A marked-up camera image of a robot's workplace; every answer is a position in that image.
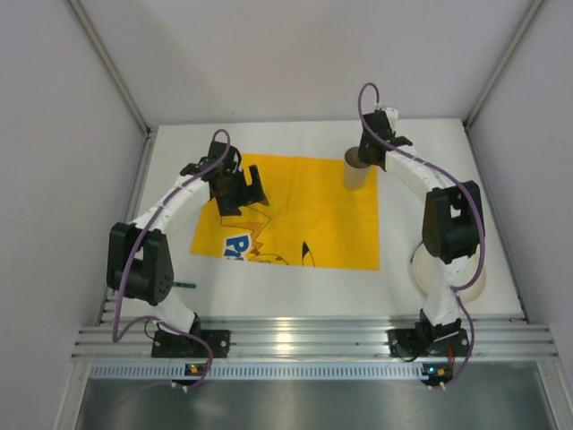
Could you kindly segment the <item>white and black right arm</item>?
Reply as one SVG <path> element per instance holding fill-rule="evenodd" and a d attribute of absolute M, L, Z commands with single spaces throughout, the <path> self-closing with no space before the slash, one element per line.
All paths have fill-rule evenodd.
<path fill-rule="evenodd" d="M 428 343 L 460 333 L 456 293 L 479 279 L 472 268 L 483 265 L 476 252 L 484 239 L 481 191 L 474 181 L 457 184 L 420 159 L 411 141 L 397 136 L 388 112 L 376 109 L 363 116 L 358 158 L 400 180 L 423 203 L 422 245 L 415 251 L 412 271 L 427 298 L 415 329 Z"/>

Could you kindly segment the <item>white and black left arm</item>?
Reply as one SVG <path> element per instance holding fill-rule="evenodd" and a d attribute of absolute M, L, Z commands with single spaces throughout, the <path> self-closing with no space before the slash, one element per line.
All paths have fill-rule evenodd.
<path fill-rule="evenodd" d="M 222 217 L 243 207 L 268 204 L 260 172 L 242 168 L 240 151 L 212 140 L 206 156 L 180 170 L 157 203 L 132 221 L 110 230 L 107 286 L 118 293 L 112 340 L 118 342 L 137 322 L 153 321 L 168 332 L 189 337 L 198 315 L 172 290 L 175 271 L 170 243 L 192 216 L 215 202 Z"/>

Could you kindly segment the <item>fork with teal handle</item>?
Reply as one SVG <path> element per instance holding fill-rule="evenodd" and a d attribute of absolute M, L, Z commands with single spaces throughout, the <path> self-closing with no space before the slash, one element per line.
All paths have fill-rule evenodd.
<path fill-rule="evenodd" d="M 174 282 L 174 287 L 179 288 L 196 288 L 196 284 L 187 282 Z"/>

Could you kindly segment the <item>yellow cartoon print cloth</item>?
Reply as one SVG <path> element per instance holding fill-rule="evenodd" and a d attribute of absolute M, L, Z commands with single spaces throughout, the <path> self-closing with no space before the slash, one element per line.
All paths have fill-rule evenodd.
<path fill-rule="evenodd" d="M 244 155 L 259 169 L 267 204 L 222 217 L 215 202 L 201 211 L 192 254 L 307 268 L 376 271 L 380 267 L 377 174 L 363 187 L 343 183 L 344 163 Z"/>

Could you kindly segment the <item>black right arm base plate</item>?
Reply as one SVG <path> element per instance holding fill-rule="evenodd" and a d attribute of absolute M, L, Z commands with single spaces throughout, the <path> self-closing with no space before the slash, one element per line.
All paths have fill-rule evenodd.
<path fill-rule="evenodd" d="M 445 340 L 429 341 L 415 329 L 393 329 L 387 332 L 390 355 L 407 362 L 426 357 L 465 357 L 469 351 L 466 331 Z"/>

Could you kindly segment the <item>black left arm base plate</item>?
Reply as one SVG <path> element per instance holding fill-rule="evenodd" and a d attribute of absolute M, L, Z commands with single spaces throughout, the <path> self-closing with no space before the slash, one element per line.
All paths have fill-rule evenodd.
<path fill-rule="evenodd" d="M 202 330 L 200 338 L 210 347 L 214 358 L 226 358 L 231 331 Z M 208 350 L 196 340 L 161 329 L 154 334 L 151 350 L 153 358 L 207 358 Z"/>

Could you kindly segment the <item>beige paper cup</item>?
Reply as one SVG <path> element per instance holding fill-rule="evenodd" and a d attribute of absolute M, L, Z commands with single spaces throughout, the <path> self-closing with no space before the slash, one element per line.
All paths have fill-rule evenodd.
<path fill-rule="evenodd" d="M 344 154 L 343 183 L 351 191 L 364 187 L 370 171 L 370 166 L 359 159 L 358 152 L 358 147 L 352 147 Z"/>

